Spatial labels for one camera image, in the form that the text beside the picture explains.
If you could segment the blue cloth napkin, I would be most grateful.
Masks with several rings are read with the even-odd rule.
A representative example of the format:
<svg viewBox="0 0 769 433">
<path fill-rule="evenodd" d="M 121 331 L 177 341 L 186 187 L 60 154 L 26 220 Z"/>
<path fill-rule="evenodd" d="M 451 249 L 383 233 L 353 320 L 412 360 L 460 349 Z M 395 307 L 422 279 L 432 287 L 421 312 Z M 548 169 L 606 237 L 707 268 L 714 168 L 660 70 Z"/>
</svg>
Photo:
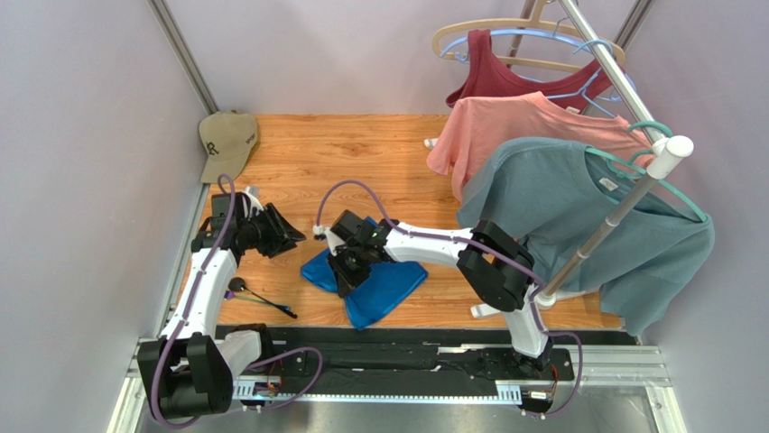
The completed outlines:
<svg viewBox="0 0 769 433">
<path fill-rule="evenodd" d="M 323 251 L 300 268 L 300 275 L 320 290 L 339 295 L 337 278 L 328 264 L 328 251 Z M 341 297 L 347 319 L 360 330 L 386 317 L 427 279 L 428 272 L 420 264 L 376 263 L 369 278 L 347 296 Z"/>
</svg>

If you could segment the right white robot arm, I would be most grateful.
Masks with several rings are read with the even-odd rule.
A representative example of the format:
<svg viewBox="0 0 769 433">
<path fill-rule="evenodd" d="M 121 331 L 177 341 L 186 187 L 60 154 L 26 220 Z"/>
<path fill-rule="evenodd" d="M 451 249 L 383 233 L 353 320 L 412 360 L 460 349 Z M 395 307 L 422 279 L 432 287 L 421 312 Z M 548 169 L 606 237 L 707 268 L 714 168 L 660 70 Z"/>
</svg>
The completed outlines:
<svg viewBox="0 0 769 433">
<path fill-rule="evenodd" d="M 374 225 L 343 216 L 317 235 L 329 248 L 327 262 L 347 297 L 370 277 L 377 263 L 431 263 L 459 270 L 476 295 L 502 313 L 514 353 L 539 364 L 550 360 L 553 342 L 530 297 L 541 286 L 534 259 L 499 226 L 428 229 L 387 219 Z"/>
</svg>

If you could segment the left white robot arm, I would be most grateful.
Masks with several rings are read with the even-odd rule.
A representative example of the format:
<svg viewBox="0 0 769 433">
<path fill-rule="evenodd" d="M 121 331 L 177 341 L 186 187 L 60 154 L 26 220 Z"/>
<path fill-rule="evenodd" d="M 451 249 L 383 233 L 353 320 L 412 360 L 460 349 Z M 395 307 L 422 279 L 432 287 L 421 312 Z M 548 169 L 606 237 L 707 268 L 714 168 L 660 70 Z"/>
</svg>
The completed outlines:
<svg viewBox="0 0 769 433">
<path fill-rule="evenodd" d="M 219 311 L 242 256 L 255 250 L 273 258 L 306 238 L 274 204 L 258 205 L 242 193 L 234 206 L 228 196 L 216 195 L 212 210 L 191 241 L 190 276 L 177 308 L 160 336 L 140 344 L 137 355 L 150 412 L 172 428 L 226 412 L 235 378 L 271 344 L 260 324 L 215 341 Z"/>
</svg>

